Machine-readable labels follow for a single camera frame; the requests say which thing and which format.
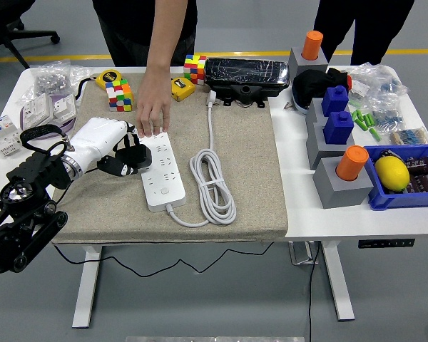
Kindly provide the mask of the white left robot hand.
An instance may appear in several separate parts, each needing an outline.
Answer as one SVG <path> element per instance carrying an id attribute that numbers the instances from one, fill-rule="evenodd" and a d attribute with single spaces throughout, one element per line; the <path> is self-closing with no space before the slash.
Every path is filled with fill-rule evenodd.
<path id="1" fill-rule="evenodd" d="M 138 131 L 126 121 L 91 118 L 71 139 L 72 150 L 62 161 L 72 180 L 87 173 L 95 162 L 110 175 L 133 175 L 152 163 L 151 150 L 140 144 Z"/>

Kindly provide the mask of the person's hand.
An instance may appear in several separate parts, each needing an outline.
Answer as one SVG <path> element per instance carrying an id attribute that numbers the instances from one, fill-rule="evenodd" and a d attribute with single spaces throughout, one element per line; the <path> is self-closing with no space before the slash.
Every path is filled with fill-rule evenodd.
<path id="1" fill-rule="evenodd" d="M 148 66 L 138 87 L 137 130 L 140 138 L 167 132 L 171 105 L 170 67 Z"/>

